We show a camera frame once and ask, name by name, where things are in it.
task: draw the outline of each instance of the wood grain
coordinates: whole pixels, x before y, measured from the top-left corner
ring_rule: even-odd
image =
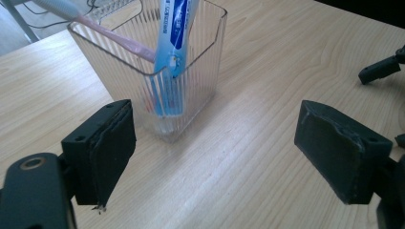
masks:
[[[137,129],[107,212],[75,206],[79,228],[377,228],[378,197],[341,203],[293,137],[303,99],[405,133],[404,72],[357,78],[405,31],[310,0],[213,2],[229,13],[216,95],[175,144]],[[0,180],[111,101],[66,31],[1,57]]]

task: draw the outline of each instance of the ribbed glass cup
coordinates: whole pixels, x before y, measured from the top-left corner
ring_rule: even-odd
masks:
[[[131,15],[137,9],[140,12]],[[86,17],[156,49],[160,0],[116,0]],[[68,30],[111,97],[132,100],[136,126],[141,124],[161,139],[174,142],[215,94],[226,17],[225,9],[200,1],[189,35],[187,67],[172,79],[164,77],[167,69],[154,73],[152,63],[86,26],[73,22]],[[160,105],[167,94],[172,95],[171,102],[181,108],[181,114],[172,115]]]

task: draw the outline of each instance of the black clamp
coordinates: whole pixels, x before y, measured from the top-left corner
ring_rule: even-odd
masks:
[[[405,156],[389,158],[393,143],[334,108],[304,100],[294,143],[346,204],[381,197],[379,228],[405,226]]]
[[[358,77],[362,84],[368,84],[376,79],[401,71],[399,64],[405,64],[405,46],[397,50],[395,55],[364,68]]]
[[[104,209],[136,141],[131,100],[121,100],[66,136],[62,155],[14,162],[0,190],[0,228],[76,228],[71,198]]]

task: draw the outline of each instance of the blue toothpaste tube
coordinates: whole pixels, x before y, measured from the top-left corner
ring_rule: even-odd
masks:
[[[164,67],[158,80],[159,90],[152,83],[156,98],[155,112],[159,116],[181,115],[183,112],[180,75],[187,60],[188,33],[194,20],[199,0],[161,0],[160,32],[155,57],[155,73]]]

